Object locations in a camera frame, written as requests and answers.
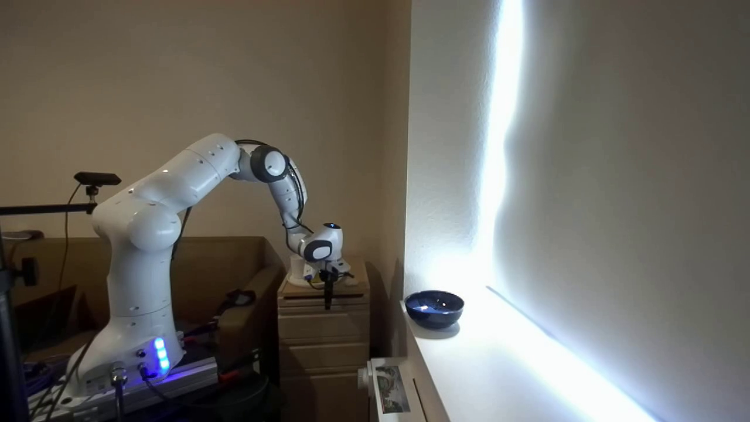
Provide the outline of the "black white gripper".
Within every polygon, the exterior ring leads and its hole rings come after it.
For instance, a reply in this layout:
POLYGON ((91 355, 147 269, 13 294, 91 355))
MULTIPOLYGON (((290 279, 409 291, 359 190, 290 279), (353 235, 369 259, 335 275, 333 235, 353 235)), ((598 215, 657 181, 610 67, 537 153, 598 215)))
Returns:
POLYGON ((307 279, 307 284, 317 291, 324 291, 324 309, 327 311, 333 305, 335 293, 327 287, 333 287, 335 284, 341 284, 347 277, 351 275, 351 266, 347 262, 341 265, 319 265, 311 277, 307 279))

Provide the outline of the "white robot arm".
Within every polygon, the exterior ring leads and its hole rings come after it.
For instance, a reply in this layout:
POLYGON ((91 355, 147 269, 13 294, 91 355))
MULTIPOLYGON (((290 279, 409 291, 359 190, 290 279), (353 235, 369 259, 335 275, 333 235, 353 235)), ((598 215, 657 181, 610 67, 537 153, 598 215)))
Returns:
POLYGON ((75 395, 107 389, 115 365, 127 375, 167 378, 185 358, 173 311, 183 215, 224 181, 269 190, 297 279, 333 291, 350 275, 341 228, 325 223, 311 230, 301 223, 307 188, 294 161, 264 140, 208 134, 93 208, 93 230, 109 246, 109 316, 67 364, 75 395))

